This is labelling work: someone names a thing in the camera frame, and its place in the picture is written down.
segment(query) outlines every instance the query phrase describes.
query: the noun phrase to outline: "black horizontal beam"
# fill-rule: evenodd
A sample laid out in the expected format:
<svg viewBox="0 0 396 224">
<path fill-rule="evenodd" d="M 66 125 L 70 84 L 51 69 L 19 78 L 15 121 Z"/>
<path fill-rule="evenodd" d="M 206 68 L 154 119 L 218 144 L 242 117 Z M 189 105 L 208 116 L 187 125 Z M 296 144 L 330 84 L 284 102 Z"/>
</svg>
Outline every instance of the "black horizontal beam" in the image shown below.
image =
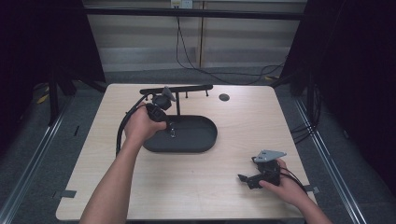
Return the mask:
<svg viewBox="0 0 396 224">
<path fill-rule="evenodd" d="M 203 18 L 234 18 L 300 21 L 302 13 L 289 12 L 256 12 L 210 9 L 183 8 L 134 8 L 134 7 L 38 7 L 41 12 L 84 13 L 90 15 L 121 15 L 121 16 L 165 16 L 165 17 L 203 17 Z"/>
</svg>

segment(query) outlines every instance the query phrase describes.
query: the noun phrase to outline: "wall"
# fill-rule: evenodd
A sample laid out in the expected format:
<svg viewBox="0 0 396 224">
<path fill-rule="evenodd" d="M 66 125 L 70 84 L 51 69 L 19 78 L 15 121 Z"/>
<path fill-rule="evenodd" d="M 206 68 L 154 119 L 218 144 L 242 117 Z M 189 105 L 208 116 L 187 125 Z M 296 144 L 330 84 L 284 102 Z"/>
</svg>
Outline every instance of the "wall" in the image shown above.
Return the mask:
<svg viewBox="0 0 396 224">
<path fill-rule="evenodd" d="M 86 0 L 85 6 L 169 8 L 170 0 Z M 303 12 L 304 0 L 193 1 L 195 9 Z M 188 64 L 173 17 L 89 15 L 105 72 L 177 68 Z M 194 66 L 264 66 L 282 63 L 297 21 L 180 18 L 186 51 Z"/>
</svg>

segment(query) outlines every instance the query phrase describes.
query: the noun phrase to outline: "person's right arm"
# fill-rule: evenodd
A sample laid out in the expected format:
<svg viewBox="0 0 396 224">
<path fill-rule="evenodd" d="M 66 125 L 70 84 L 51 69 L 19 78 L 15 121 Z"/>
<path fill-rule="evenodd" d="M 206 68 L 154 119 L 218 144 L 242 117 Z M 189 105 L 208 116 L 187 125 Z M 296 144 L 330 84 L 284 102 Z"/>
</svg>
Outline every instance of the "person's right arm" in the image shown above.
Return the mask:
<svg viewBox="0 0 396 224">
<path fill-rule="evenodd" d="M 280 167 L 287 169 L 286 163 L 281 159 L 277 159 Z M 289 174 L 285 169 L 281 169 L 284 174 Z M 271 190 L 280 199 L 286 203 L 290 203 L 296 206 L 303 214 L 305 220 L 309 224 L 320 223 L 328 224 L 332 223 L 323 211 L 308 197 L 308 195 L 298 186 L 293 180 L 281 175 L 280 185 L 275 186 L 266 181 L 260 181 L 259 184 L 268 190 Z"/>
</svg>

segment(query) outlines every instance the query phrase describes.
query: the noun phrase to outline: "hand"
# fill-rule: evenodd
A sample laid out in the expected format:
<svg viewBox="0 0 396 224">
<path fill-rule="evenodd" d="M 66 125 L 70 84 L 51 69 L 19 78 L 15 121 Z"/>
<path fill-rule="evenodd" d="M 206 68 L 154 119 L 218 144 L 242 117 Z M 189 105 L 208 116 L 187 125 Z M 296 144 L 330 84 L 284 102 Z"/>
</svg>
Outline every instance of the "hand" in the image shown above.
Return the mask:
<svg viewBox="0 0 396 224">
<path fill-rule="evenodd" d="M 155 122 L 149 118 L 148 111 L 144 105 L 145 103 L 139 104 L 139 108 L 132 114 L 125 125 L 124 131 L 127 139 L 138 137 L 145 141 L 157 131 L 166 128 L 166 122 Z"/>
<path fill-rule="evenodd" d="M 281 173 L 289 175 L 290 173 L 286 171 L 286 163 L 282 161 L 281 159 L 277 159 L 277 162 L 279 163 L 281 167 Z M 297 206 L 299 203 L 304 202 L 305 200 L 310 200 L 309 197 L 306 195 L 306 193 L 300 188 L 297 183 L 295 183 L 293 180 L 281 175 L 280 176 L 280 185 L 275 186 L 269 182 L 266 182 L 264 180 L 260 181 L 259 184 L 268 190 L 271 190 L 273 193 L 275 193 L 279 198 L 281 198 L 283 201 L 286 203 L 293 204 Z"/>
</svg>

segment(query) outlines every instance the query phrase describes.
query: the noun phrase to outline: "wooden tabletop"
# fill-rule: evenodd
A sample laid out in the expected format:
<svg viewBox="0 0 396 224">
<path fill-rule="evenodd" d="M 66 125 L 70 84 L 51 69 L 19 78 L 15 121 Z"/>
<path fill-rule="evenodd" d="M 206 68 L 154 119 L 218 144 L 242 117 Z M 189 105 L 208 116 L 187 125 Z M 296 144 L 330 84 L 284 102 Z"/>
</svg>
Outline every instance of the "wooden tabletop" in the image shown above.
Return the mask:
<svg viewBox="0 0 396 224">
<path fill-rule="evenodd" d="M 107 88 L 62 198 L 60 220 L 78 220 L 93 190 L 115 159 L 116 135 L 141 89 L 163 85 L 112 84 Z M 229 101 L 219 96 L 226 93 Z M 264 86 L 214 86 L 180 94 L 181 115 L 200 115 L 218 128 L 216 144 L 204 153 L 154 153 L 141 148 L 134 169 L 128 219 L 199 220 L 301 217 L 293 206 L 265 189 L 249 189 L 240 175 L 257 175 L 251 157 L 262 149 L 286 152 L 288 168 L 308 185 L 274 90 Z M 176 105 L 166 111 L 175 115 Z"/>
</svg>

